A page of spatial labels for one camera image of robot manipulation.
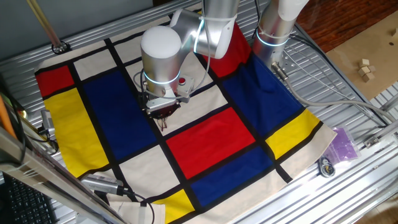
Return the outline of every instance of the yellow square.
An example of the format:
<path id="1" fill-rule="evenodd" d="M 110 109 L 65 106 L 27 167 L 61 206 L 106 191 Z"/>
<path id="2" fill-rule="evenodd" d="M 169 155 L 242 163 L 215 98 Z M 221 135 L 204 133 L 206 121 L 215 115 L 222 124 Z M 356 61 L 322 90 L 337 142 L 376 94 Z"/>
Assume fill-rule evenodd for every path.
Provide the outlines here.
<path id="1" fill-rule="evenodd" d="M 319 122 L 314 114 L 305 109 L 303 113 L 267 138 L 266 143 L 274 152 L 275 159 L 306 139 Z"/>
<path id="2" fill-rule="evenodd" d="M 184 189 L 165 199 L 157 200 L 154 203 L 164 204 L 166 206 L 166 223 L 170 223 L 190 212 L 195 211 Z"/>
<path id="3" fill-rule="evenodd" d="M 44 105 L 69 172 L 79 177 L 109 163 L 76 88 L 44 100 Z"/>

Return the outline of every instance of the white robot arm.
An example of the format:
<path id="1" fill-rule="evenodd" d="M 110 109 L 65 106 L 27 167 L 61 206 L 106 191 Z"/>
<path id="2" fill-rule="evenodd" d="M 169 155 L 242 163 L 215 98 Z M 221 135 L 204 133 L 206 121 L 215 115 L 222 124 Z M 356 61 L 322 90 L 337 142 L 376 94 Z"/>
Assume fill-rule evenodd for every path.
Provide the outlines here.
<path id="1" fill-rule="evenodd" d="M 253 51 L 268 67 L 280 60 L 295 20 L 307 2 L 271 0 L 262 13 Z M 203 0 L 204 16 L 179 9 L 169 27 L 153 27 L 145 31 L 141 40 L 144 67 L 141 76 L 146 78 L 144 88 L 149 93 L 146 102 L 148 114 L 164 118 L 179 107 L 179 101 L 188 102 L 192 86 L 188 91 L 178 90 L 181 64 L 192 51 L 211 58 L 224 57 L 238 6 L 239 0 Z"/>
<path id="2" fill-rule="evenodd" d="M 181 64 L 192 51 L 212 58 L 224 57 L 238 6 L 239 0 L 203 0 L 204 16 L 179 9 L 169 27 L 158 26 L 145 31 L 141 54 L 145 88 L 150 93 L 146 102 L 148 114 L 164 118 L 178 108 L 179 101 L 189 100 L 193 86 L 178 91 Z"/>

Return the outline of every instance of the mondrian pattern cloth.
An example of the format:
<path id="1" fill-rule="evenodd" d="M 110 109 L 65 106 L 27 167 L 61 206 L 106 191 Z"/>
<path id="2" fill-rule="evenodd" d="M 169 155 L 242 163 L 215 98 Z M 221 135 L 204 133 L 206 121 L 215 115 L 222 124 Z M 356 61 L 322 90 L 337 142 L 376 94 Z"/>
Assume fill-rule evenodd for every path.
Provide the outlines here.
<path id="1" fill-rule="evenodd" d="M 252 54 L 235 25 L 228 52 L 162 131 L 138 105 L 140 39 L 163 18 L 45 61 L 35 76 L 62 157 L 75 176 L 98 173 L 165 205 L 166 223 L 227 223 L 312 165 L 335 133 Z M 181 73 L 205 73 L 189 54 Z M 109 200 L 129 200 L 109 196 Z"/>

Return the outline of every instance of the wooden floor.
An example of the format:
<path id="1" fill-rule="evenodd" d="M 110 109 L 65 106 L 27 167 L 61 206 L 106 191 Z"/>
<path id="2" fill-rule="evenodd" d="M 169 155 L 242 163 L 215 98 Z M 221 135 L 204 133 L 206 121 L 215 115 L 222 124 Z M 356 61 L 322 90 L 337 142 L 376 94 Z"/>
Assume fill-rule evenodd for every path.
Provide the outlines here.
<path id="1" fill-rule="evenodd" d="M 398 10 L 398 0 L 310 0 L 297 22 L 324 52 Z"/>
<path id="2" fill-rule="evenodd" d="M 372 209 L 356 224 L 398 224 L 398 194 Z"/>

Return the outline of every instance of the red square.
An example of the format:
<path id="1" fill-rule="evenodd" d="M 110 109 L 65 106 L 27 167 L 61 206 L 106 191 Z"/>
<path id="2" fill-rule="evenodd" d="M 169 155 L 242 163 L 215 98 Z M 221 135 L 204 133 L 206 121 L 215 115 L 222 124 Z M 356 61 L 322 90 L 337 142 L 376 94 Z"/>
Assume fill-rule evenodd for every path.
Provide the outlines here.
<path id="1" fill-rule="evenodd" d="M 36 75 L 42 97 L 49 96 L 56 91 L 72 86 L 75 82 L 70 75 L 68 66 L 56 68 Z"/>
<path id="2" fill-rule="evenodd" d="M 254 142 L 232 108 L 166 141 L 186 178 L 191 178 Z"/>
<path id="3" fill-rule="evenodd" d="M 235 22 L 231 42 L 226 54 L 221 59 L 211 59 L 210 67 L 217 77 L 233 73 L 241 63 L 246 63 L 251 53 L 250 45 Z"/>

